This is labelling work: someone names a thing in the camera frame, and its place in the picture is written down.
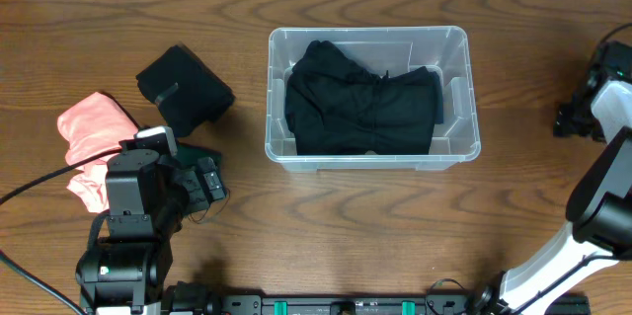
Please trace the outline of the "dark green taped cloth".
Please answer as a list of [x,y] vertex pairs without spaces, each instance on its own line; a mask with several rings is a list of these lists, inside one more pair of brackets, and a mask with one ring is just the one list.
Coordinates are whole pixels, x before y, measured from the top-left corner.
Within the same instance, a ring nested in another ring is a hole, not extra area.
[[187,143],[179,143],[176,160],[186,169],[196,169],[208,173],[218,172],[222,155],[214,150],[192,146]]

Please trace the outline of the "black cloth with tape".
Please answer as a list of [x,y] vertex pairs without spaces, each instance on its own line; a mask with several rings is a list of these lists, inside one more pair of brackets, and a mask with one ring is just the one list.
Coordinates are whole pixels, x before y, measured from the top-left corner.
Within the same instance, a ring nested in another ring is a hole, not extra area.
[[169,47],[136,80],[179,138],[206,121],[216,122],[235,101],[231,88],[183,44]]

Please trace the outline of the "pink shirt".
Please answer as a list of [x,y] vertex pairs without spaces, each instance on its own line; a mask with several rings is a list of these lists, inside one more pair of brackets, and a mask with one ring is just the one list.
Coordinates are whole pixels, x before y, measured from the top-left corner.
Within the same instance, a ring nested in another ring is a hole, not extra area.
[[[68,141],[65,161],[72,165],[100,153],[119,148],[121,140],[131,139],[138,128],[112,98],[93,93],[57,119],[60,135]],[[67,189],[81,198],[89,212],[109,208],[105,184],[107,162],[112,155],[77,167],[80,173],[70,179]]]

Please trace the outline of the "large black shirt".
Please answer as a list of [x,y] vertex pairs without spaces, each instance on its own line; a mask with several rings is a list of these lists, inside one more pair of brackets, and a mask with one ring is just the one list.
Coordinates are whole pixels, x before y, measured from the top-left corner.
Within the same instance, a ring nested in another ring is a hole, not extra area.
[[298,155],[427,155],[441,103],[425,67],[379,76],[314,40],[287,80],[284,116]]

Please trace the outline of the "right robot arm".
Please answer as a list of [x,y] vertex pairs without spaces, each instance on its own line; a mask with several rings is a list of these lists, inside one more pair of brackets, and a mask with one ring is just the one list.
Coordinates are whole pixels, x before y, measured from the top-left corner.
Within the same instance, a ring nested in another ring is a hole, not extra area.
[[588,314],[588,299],[570,289],[631,259],[630,45],[611,36],[599,42],[553,133],[589,136],[605,148],[572,191],[562,228],[470,300],[468,314]]

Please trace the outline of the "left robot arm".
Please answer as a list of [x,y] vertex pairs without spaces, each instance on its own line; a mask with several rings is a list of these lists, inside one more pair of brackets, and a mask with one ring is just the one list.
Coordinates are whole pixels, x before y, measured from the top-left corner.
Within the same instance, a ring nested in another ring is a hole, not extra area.
[[76,267],[89,314],[159,314],[173,263],[170,240],[188,215],[226,198],[214,161],[184,166],[171,154],[124,151],[108,162],[110,209],[91,226]]

